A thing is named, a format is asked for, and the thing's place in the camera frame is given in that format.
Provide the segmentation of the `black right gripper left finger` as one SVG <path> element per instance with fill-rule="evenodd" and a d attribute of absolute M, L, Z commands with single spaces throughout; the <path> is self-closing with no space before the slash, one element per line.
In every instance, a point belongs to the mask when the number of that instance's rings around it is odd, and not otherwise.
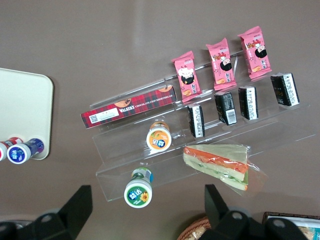
<path fill-rule="evenodd" d="M 0 218 L 2 240 L 75 240 L 93 211 L 92 187 L 82 185 L 58 210 L 34 220 Z"/>

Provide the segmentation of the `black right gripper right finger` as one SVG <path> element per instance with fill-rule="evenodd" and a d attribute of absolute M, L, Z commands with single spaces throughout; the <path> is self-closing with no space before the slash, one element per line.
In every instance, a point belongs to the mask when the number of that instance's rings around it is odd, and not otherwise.
<path fill-rule="evenodd" d="M 305 240 L 307 237 L 290 220 L 272 217 L 259 223 L 240 210 L 230 210 L 213 184 L 204 187 L 205 213 L 211 228 L 206 240 Z"/>

